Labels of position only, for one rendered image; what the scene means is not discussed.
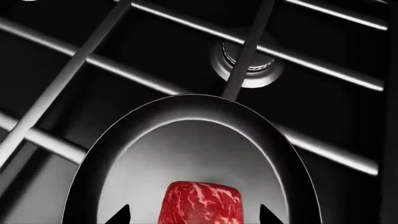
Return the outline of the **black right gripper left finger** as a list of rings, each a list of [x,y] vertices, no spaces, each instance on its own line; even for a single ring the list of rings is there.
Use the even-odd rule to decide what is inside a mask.
[[[106,224],[130,224],[129,205],[123,206],[106,222]]]

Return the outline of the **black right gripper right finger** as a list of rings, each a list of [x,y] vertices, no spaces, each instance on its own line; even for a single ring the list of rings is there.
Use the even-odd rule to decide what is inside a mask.
[[[260,224],[283,224],[265,205],[260,206],[259,221]]]

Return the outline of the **red marbled meat chunk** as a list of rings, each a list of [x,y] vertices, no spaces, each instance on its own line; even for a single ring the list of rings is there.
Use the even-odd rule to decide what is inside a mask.
[[[235,188],[206,182],[169,184],[158,224],[243,224],[243,200]]]

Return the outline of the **silver gas burner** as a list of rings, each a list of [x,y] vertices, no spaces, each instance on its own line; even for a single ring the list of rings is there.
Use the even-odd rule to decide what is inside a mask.
[[[210,52],[213,70],[223,80],[228,80],[241,46],[232,42],[217,42]],[[284,70],[284,61],[256,52],[243,81],[243,88],[261,88],[276,81]]]

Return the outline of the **dark metal pan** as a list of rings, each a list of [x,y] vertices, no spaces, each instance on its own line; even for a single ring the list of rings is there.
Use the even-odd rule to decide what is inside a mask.
[[[156,224],[167,187],[179,180],[239,190],[245,224],[260,206],[286,224],[322,224],[312,180],[287,138],[255,111],[209,95],[176,95],[116,121],[73,178],[62,224],[104,224],[128,205]]]

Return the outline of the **black stove grate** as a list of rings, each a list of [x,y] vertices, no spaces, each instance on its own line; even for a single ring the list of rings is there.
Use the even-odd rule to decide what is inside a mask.
[[[25,83],[44,87],[114,6],[107,0],[0,0],[0,62],[7,56],[40,62],[23,68]],[[219,95],[225,86],[210,59],[220,40],[181,20],[133,4],[83,74],[50,115],[68,106],[72,121],[98,126],[158,96]],[[278,125],[299,148],[368,175],[377,175],[381,94],[352,71],[314,68],[292,55],[267,87],[244,89],[238,102]]]

